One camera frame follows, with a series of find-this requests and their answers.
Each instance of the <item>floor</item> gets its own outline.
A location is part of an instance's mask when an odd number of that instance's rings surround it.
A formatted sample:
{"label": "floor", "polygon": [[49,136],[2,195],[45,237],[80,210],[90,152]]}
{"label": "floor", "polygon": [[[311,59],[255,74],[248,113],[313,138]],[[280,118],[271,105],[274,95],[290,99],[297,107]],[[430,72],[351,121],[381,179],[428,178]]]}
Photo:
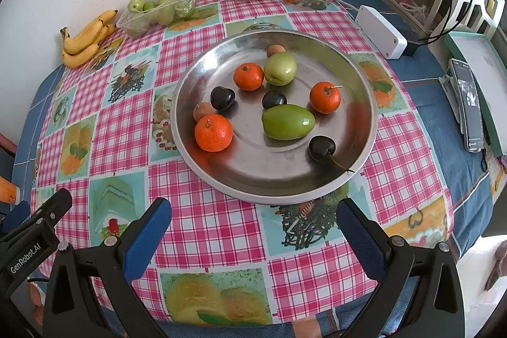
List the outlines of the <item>floor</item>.
{"label": "floor", "polygon": [[496,248],[506,239],[507,235],[479,237],[456,265],[465,307],[466,338],[472,338],[482,328],[507,289],[507,277],[501,277],[490,291],[484,290],[496,262]]}

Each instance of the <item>stainless steel tray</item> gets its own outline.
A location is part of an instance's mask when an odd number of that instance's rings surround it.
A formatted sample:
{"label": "stainless steel tray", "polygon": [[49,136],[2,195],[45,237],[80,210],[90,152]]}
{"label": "stainless steel tray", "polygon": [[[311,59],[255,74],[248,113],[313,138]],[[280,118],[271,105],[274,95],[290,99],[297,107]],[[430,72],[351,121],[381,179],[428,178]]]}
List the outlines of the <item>stainless steel tray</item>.
{"label": "stainless steel tray", "polygon": [[[286,86],[264,81],[257,91],[238,90],[232,79],[234,69],[244,62],[264,67],[266,48],[272,44],[283,45],[295,56],[296,78]],[[309,103],[310,89],[320,81],[343,86],[341,105],[333,114],[319,114]],[[209,102],[215,86],[236,92],[236,102],[222,113],[230,120],[234,136],[228,148],[209,153],[195,142],[192,111],[199,102]],[[291,141],[266,136],[260,118],[261,100],[268,90],[282,91],[288,103],[311,110],[315,115],[313,131]],[[171,130],[185,162],[219,191],[258,204],[309,201],[330,193],[353,176],[334,163],[315,163],[307,151],[313,136],[332,138],[337,146],[336,161],[357,171],[369,156],[377,133],[377,104],[361,69],[336,46],[295,31],[252,31],[225,39],[191,64],[173,96]]]}

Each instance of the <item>white power strip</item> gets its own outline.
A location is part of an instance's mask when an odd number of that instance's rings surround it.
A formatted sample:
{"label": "white power strip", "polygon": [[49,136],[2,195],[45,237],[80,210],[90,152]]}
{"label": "white power strip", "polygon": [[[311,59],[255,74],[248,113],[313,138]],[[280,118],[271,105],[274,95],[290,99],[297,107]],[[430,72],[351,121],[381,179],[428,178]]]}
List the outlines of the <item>white power strip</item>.
{"label": "white power strip", "polygon": [[398,59],[407,47],[405,37],[372,7],[361,5],[356,23],[386,59]]}

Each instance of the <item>orange bottle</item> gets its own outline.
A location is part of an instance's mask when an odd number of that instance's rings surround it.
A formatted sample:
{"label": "orange bottle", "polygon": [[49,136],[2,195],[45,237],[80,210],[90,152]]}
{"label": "orange bottle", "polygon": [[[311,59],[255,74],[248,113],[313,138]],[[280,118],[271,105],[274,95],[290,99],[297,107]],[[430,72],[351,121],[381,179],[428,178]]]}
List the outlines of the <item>orange bottle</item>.
{"label": "orange bottle", "polygon": [[17,205],[19,198],[19,188],[0,176],[0,202]]}

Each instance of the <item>banana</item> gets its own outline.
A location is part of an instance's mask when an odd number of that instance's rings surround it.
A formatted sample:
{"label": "banana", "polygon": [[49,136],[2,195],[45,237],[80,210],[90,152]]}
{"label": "banana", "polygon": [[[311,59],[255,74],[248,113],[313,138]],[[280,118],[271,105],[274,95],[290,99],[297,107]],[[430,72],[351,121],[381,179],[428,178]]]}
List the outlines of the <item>banana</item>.
{"label": "banana", "polygon": [[80,54],[72,56],[68,54],[65,49],[62,50],[62,60],[63,64],[68,68],[77,68],[85,63],[88,59],[90,59],[95,53],[98,51],[99,44],[92,43],[85,50],[83,50]]}
{"label": "banana", "polygon": [[116,31],[116,25],[114,23],[108,23],[105,28],[107,28],[107,36],[112,35],[112,33]]}
{"label": "banana", "polygon": [[60,34],[63,37],[63,48],[65,51],[71,55],[77,55],[79,52],[90,46],[102,30],[102,24],[102,21],[95,22],[88,32],[79,39],[71,38],[68,34],[68,28],[61,29]]}
{"label": "banana", "polygon": [[77,36],[75,36],[74,39],[79,39],[85,33],[87,33],[90,30],[90,28],[95,24],[95,22],[103,21],[104,24],[108,23],[111,19],[113,19],[116,16],[117,13],[118,10],[107,10],[105,12],[102,12],[99,16],[97,16],[94,20],[92,20],[92,22],[88,23],[88,25],[86,25],[83,28],[83,30],[80,33],[78,33]]}
{"label": "banana", "polygon": [[100,45],[105,38],[107,38],[107,27],[104,26],[93,40],[93,43],[98,43]]}

